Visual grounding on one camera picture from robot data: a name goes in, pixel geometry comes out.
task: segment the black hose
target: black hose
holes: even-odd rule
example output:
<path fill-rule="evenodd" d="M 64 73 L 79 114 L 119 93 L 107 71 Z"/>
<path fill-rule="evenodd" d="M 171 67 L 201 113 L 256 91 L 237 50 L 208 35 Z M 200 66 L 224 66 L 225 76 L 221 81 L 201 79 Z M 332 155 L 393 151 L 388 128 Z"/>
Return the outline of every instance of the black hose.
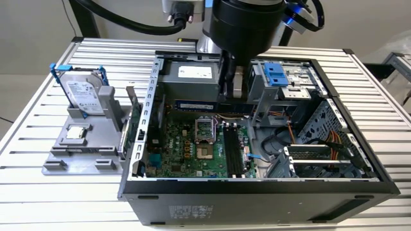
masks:
<path fill-rule="evenodd" d="M 267 149 L 265 149 L 265 143 L 268 143 L 271 140 L 275 140 L 275 141 L 276 141 L 279 144 L 281 144 L 283 146 L 288 146 L 288 145 L 291 144 L 289 142 L 283 141 L 283 140 L 277 137 L 277 135 L 279 135 L 283 131 L 285 131 L 285 130 L 288 130 L 288 127 L 279 127 L 279 128 L 273 131 L 273 134 L 269 135 L 268 137 L 265 137 L 265 139 L 261 141 L 261 143 L 260 143 L 260 148 L 261 148 L 263 152 L 264 152 L 267 155 L 273 155 L 273 156 L 276 156 L 276 155 L 280 154 L 279 150 L 276 150 L 277 153 L 273 153 L 273 152 L 268 152 L 268 151 L 267 151 Z"/>
<path fill-rule="evenodd" d="M 148 35 L 172 35 L 180 32 L 185 28 L 185 22 L 179 20 L 175 22 L 173 26 L 149 26 L 141 23 L 137 23 L 120 15 L 112 13 L 99 4 L 96 4 L 92 0 L 76 0 L 81 6 L 93 12 L 97 16 L 107 19 L 112 23 L 125 27 L 127 29 L 148 34 Z"/>
<path fill-rule="evenodd" d="M 320 0 L 311 0 L 313 3 L 313 7 L 316 10 L 316 17 L 317 17 L 317 26 L 313 25 L 305 18 L 303 18 L 296 12 L 293 12 L 289 8 L 285 9 L 285 15 L 291 17 L 305 29 L 311 31 L 319 31 L 324 28 L 325 24 L 325 16 L 324 16 L 324 9 Z"/>

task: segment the connector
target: connector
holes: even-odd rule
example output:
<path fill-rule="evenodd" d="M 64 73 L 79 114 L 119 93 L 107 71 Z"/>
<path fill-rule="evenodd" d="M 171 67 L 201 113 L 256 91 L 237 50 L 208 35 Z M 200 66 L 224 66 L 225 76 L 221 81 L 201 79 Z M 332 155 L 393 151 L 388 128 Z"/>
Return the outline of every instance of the connector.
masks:
<path fill-rule="evenodd" d="M 172 5 L 172 13 L 171 18 L 173 20 L 173 24 L 183 22 L 185 29 L 187 22 L 192 23 L 193 16 L 193 4 L 189 2 L 176 2 Z"/>

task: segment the wire bundle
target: wire bundle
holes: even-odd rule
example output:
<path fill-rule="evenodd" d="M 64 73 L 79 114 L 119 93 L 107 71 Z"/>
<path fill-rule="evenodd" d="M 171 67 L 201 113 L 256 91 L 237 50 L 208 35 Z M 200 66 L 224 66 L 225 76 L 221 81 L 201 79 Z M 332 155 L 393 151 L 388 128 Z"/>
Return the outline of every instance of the wire bundle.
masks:
<path fill-rule="evenodd" d="M 329 131 L 328 138 L 327 138 L 325 142 L 329 142 L 329 141 L 332 143 L 337 143 L 337 144 L 343 143 L 340 136 L 332 130 Z M 337 160 L 337 157 L 339 157 L 339 152 L 335 151 L 333 149 L 331 149 L 331 160 Z"/>

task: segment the blue latch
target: blue latch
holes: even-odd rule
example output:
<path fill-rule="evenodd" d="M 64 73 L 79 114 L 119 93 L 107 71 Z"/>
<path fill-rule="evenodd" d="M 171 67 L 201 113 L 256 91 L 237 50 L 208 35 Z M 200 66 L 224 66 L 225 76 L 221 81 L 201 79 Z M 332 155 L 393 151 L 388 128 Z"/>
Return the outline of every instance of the blue latch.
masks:
<path fill-rule="evenodd" d="M 288 86 L 288 79 L 285 77 L 283 67 L 279 63 L 264 63 L 264 73 L 268 78 L 269 86 Z"/>

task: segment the metal panel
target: metal panel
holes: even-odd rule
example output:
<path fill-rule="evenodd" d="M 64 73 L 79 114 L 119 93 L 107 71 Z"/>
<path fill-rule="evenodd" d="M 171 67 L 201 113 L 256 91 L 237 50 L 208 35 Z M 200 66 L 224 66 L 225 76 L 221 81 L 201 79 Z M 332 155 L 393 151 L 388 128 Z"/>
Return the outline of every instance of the metal panel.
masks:
<path fill-rule="evenodd" d="M 365 139 L 369 142 L 375 141 L 409 141 L 411 132 L 363 132 Z"/>
<path fill-rule="evenodd" d="M 84 39 L 72 44 L 59 63 L 71 59 L 75 66 L 107 66 L 116 99 L 128 104 L 125 86 L 135 86 L 139 97 L 145 95 L 155 50 L 195 52 L 193 43 Z M 411 229 L 411 127 L 404 115 L 392 107 L 389 97 L 376 88 L 369 75 L 340 49 L 272 47 L 264 56 L 317 59 L 349 113 L 371 142 L 372 149 L 396 181 L 401 195 L 356 218 L 339 224 L 295 225 L 292 227 L 196 226 L 196 230 L 317 230 L 324 231 L 404 231 Z M 68 104 L 61 89 L 53 87 L 51 76 L 25 107 L 0 142 L 0 222 L 1 230 L 91 230 L 140 229 L 141 224 L 128 203 L 116 199 L 119 176 L 43 176 L 40 167 L 48 149 L 67 119 Z M 360 99 L 379 100 L 364 103 Z M 169 227 L 169 230 L 184 229 Z"/>

